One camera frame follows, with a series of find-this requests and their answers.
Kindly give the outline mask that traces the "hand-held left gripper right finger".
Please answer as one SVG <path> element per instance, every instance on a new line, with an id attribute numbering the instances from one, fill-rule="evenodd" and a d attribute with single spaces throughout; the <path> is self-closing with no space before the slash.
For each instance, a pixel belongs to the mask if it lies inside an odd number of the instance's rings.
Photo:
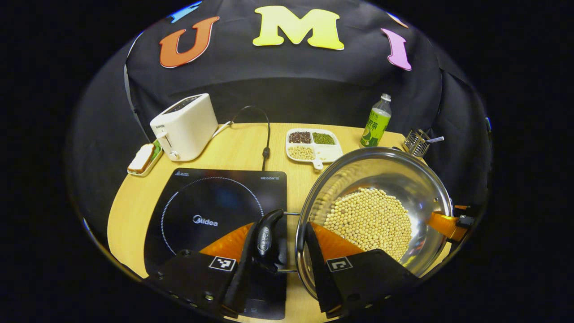
<path id="1" fill-rule="evenodd" d="M 368 309 L 412 290 L 420 279 L 381 249 L 361 251 L 332 231 L 307 223 L 305 241 L 316 298 L 326 317 Z"/>

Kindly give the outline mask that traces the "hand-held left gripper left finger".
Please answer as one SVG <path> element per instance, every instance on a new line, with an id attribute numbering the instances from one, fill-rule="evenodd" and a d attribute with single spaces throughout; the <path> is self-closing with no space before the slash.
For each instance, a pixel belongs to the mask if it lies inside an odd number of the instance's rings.
<path id="1" fill-rule="evenodd" d="M 242 240 L 238 259 L 184 249 L 144 279 L 144 284 L 181 305 L 213 317 L 236 319 L 244 312 L 252 271 L 256 225 Z"/>

